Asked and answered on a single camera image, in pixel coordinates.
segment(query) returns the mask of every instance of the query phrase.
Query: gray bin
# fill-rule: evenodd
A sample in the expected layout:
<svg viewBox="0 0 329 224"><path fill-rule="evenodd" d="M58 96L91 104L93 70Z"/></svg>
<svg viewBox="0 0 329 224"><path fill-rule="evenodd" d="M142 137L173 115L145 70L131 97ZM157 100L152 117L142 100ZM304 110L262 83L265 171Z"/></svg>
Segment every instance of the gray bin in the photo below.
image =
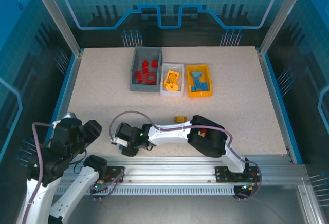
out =
<svg viewBox="0 0 329 224"><path fill-rule="evenodd" d="M151 66L153 60L158 60L158 68ZM156 84L139 84L137 72L142 71L142 62L148 61L149 72L156 72ZM143 92L160 92L162 49L157 47L135 47L132 67L130 69L130 90Z"/></svg>

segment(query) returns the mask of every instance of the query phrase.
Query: enclosure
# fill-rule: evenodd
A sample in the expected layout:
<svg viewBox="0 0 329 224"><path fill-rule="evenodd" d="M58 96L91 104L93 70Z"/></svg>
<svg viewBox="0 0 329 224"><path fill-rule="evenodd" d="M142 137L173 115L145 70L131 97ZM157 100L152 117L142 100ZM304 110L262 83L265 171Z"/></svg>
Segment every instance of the enclosure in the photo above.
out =
<svg viewBox="0 0 329 224"><path fill-rule="evenodd" d="M329 0L1 1L1 223L15 223L23 204L32 123L67 112L102 126L88 156L125 168L112 197L86 193L68 223L327 223ZM169 70L178 92L164 85ZM203 74L203 95L192 71ZM194 115L222 125L262 170L256 200L224 194L234 187L216 182L224 163L188 144L122 155L108 127L127 110L159 125ZM135 114L120 122L147 123ZM38 128L40 142L52 133ZM72 165L54 201L76 177Z"/></svg>

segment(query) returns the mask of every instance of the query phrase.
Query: yellow bin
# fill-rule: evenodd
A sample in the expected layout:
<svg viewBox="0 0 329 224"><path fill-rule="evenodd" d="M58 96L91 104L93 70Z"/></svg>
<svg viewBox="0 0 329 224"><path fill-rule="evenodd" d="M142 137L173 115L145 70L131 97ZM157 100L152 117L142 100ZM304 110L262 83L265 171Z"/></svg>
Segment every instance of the yellow bin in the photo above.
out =
<svg viewBox="0 0 329 224"><path fill-rule="evenodd" d="M212 83L211 83L211 78L210 78L208 65L207 64L187 65L186 70L187 70L187 74L186 74L187 75L187 80L189 82L190 97L209 97L209 96L211 96L211 94L212 94ZM191 73L193 71L202 72L200 82L206 82L209 91L192 92L192 86L194 86L194 80L193 80L193 77L192 77Z"/></svg>

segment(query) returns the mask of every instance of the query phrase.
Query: speckled tabletop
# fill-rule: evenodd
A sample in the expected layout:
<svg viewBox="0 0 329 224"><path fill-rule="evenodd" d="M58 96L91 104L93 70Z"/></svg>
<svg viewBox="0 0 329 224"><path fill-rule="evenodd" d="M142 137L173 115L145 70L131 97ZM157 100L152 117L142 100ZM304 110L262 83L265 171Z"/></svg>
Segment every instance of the speckled tabletop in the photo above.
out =
<svg viewBox="0 0 329 224"><path fill-rule="evenodd" d="M156 124L172 124L174 116L202 115L229 130L233 146L244 155L286 154L285 145L254 47L164 47L163 62L207 63L213 95L189 98L130 91L129 74L134 48L86 48L74 86L69 111L85 123L97 120L102 134L88 154L123 156L111 145L108 127L114 116L136 110ZM147 123L144 117L124 115L117 120L131 126ZM188 144L165 144L138 156L202 156Z"/></svg>

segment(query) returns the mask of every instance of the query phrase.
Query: metal post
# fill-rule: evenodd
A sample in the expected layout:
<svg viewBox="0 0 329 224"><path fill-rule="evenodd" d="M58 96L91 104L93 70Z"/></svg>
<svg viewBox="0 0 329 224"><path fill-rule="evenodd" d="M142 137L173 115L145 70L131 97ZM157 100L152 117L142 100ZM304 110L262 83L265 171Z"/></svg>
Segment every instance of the metal post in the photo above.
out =
<svg viewBox="0 0 329 224"><path fill-rule="evenodd" d="M61 10L57 6L55 0L42 0L42 2L46 6L48 12L50 13L50 16L56 23L58 29L60 30L73 54L79 56L81 52L80 47L76 39L74 38L69 26L67 25L65 18L61 13Z"/></svg>
<svg viewBox="0 0 329 224"><path fill-rule="evenodd" d="M283 25L284 21L288 17L291 9L293 8L296 0L284 0L276 18L273 21L268 33L266 34L264 41L260 47L260 55L264 56L269 49L270 45L274 41L274 38L277 36L281 26Z"/></svg>

